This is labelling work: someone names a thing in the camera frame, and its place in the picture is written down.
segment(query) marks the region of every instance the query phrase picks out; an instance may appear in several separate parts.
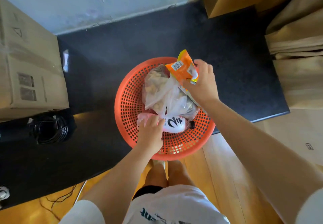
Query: orange snack bag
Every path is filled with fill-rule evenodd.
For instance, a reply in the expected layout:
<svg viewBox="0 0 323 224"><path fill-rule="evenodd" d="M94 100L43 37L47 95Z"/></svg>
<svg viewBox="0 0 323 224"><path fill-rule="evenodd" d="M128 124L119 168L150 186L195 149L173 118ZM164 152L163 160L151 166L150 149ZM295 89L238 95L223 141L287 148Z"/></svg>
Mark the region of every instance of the orange snack bag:
<svg viewBox="0 0 323 224"><path fill-rule="evenodd" d="M165 66L181 86L183 86L183 81L187 79L191 79L193 84L197 82L199 75L187 50L180 52L177 62Z"/></svg>

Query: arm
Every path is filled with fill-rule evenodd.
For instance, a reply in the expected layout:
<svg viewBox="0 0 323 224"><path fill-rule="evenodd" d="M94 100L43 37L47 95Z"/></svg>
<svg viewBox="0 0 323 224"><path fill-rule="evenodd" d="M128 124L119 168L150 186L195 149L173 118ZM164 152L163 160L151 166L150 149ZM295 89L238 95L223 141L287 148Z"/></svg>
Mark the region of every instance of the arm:
<svg viewBox="0 0 323 224"><path fill-rule="evenodd" d="M151 116L146 125L142 121L137 145L83 197L100 209L106 223L123 222L143 170L163 145L163 124L158 116Z"/></svg>
<svg viewBox="0 0 323 224"><path fill-rule="evenodd" d="M184 86L214 120L217 128L286 223L294 223L301 206L323 187L323 174L272 136L223 104L218 97L213 68L197 60L196 85Z"/></svg>

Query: black bottle cap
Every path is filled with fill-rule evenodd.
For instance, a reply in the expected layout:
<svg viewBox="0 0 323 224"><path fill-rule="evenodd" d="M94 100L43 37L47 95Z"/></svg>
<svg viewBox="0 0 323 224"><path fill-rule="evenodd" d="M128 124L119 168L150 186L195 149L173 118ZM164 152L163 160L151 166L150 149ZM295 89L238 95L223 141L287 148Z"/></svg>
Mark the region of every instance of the black bottle cap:
<svg viewBox="0 0 323 224"><path fill-rule="evenodd" d="M195 129L195 121L190 121L190 129Z"/></svg>

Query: forearm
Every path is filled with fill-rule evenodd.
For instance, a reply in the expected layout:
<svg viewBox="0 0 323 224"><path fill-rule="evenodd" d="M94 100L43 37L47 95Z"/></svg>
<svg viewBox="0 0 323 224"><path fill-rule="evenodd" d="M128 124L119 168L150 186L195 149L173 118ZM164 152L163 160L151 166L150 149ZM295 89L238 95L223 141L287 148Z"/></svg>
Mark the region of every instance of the forearm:
<svg viewBox="0 0 323 224"><path fill-rule="evenodd" d="M121 224L151 157L149 151L135 146L83 199L101 210L106 223Z"/></svg>
<svg viewBox="0 0 323 224"><path fill-rule="evenodd" d="M219 100L202 106L276 211L294 222L305 200L323 187L322 173Z"/></svg>

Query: leg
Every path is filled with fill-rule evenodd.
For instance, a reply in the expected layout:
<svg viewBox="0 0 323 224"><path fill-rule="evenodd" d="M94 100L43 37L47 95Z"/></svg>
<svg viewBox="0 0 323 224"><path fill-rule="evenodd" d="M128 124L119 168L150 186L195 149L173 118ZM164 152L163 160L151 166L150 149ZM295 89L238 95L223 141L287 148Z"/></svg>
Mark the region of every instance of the leg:
<svg viewBox="0 0 323 224"><path fill-rule="evenodd" d="M195 186L191 180L186 167L179 161L169 161L168 162L168 185L191 185Z"/></svg>
<svg viewBox="0 0 323 224"><path fill-rule="evenodd" d="M165 168L162 164L157 163L150 169L143 186L154 185L163 188L168 186Z"/></svg>

